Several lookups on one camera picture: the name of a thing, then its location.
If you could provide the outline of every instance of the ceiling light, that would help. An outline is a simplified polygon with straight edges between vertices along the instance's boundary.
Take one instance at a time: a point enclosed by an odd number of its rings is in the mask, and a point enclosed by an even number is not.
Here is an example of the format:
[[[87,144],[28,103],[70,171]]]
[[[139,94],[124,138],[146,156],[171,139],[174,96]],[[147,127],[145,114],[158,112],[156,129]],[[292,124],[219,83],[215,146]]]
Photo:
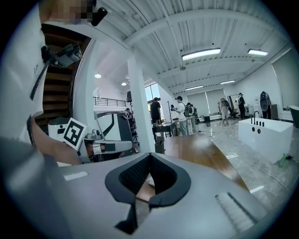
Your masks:
[[[228,83],[233,83],[233,82],[235,82],[235,80],[230,80],[230,81],[221,82],[220,84],[228,84]]]
[[[203,85],[195,86],[195,87],[192,87],[192,88],[185,89],[185,91],[195,90],[195,89],[202,88],[202,87],[204,87],[204,86]]]
[[[220,51],[221,51],[220,48],[213,48],[213,49],[195,51],[193,53],[182,55],[182,59],[183,59],[183,61],[186,61],[186,60],[196,58],[196,57],[199,57],[199,56],[207,56],[207,55],[218,54],[218,53],[220,53]]]
[[[249,49],[248,54],[266,56],[266,55],[268,55],[268,52],[262,51],[262,50]]]

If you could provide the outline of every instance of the black shirt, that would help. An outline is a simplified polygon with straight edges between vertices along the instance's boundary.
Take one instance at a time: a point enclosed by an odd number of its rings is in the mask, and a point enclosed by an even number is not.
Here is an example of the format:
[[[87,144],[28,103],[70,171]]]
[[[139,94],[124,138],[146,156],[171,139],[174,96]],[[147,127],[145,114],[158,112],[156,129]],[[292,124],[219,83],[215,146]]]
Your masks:
[[[132,116],[132,113],[131,112],[129,112],[129,116],[128,116],[128,118],[129,117],[132,117],[131,119],[129,119],[129,125],[130,125],[130,127],[133,125],[133,116]]]
[[[241,104],[241,105],[244,105],[244,104],[245,104],[245,100],[244,100],[243,96],[241,96],[241,97],[239,98],[239,101],[240,101],[240,104]]]
[[[151,114],[152,119],[159,119],[160,118],[158,108],[161,108],[159,102],[154,102],[153,104],[150,105],[150,114]]]

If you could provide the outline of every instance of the faucet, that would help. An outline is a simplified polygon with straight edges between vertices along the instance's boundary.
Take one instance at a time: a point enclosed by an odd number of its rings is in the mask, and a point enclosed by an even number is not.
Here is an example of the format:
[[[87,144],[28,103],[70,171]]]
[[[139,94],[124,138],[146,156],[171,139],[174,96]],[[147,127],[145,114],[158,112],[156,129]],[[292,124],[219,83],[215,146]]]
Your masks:
[[[254,124],[256,124],[256,112],[257,112],[258,114],[260,114],[260,112],[257,111],[257,110],[254,112],[254,114],[253,114],[253,115],[254,115]]]

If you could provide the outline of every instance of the white bathtub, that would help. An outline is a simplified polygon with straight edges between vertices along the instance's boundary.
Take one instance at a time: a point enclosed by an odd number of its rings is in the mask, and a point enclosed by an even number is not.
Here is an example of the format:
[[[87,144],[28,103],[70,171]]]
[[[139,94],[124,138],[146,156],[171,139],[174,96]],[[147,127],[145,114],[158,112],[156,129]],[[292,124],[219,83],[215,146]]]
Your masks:
[[[266,157],[270,162],[276,163],[284,154],[289,153],[293,124],[283,121],[256,118],[239,121],[239,140],[249,145]]]

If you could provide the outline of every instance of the wooden stair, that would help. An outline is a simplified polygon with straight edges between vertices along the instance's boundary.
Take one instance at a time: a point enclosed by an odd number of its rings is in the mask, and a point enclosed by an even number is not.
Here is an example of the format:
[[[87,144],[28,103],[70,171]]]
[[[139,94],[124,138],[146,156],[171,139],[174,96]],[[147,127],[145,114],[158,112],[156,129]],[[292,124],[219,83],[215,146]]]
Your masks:
[[[64,28],[42,25],[46,45],[59,52],[71,43],[78,43],[84,53],[90,38]],[[36,117],[36,123],[48,132],[49,120],[57,117],[72,117],[72,92],[79,61],[66,68],[49,66],[43,89],[43,114]]]

